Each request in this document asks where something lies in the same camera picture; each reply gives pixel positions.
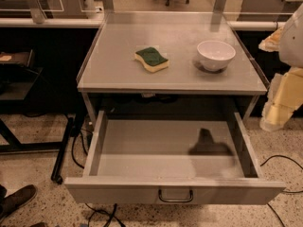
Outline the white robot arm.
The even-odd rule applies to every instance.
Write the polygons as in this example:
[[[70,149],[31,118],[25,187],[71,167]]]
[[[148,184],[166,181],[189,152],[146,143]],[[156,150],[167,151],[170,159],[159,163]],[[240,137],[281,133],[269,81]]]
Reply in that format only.
[[[277,51],[279,59],[290,66],[283,76],[274,75],[259,123],[265,131],[278,131],[303,105],[303,5],[258,48]]]

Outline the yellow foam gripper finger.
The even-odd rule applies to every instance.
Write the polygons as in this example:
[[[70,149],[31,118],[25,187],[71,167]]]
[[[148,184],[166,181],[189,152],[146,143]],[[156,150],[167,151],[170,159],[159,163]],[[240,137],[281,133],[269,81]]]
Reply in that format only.
[[[278,51],[282,30],[283,28],[280,27],[271,35],[269,35],[266,39],[262,40],[261,43],[258,45],[258,48],[266,52]]]
[[[302,105],[303,69],[292,67],[284,75],[275,74],[259,125],[265,131],[278,131]]]

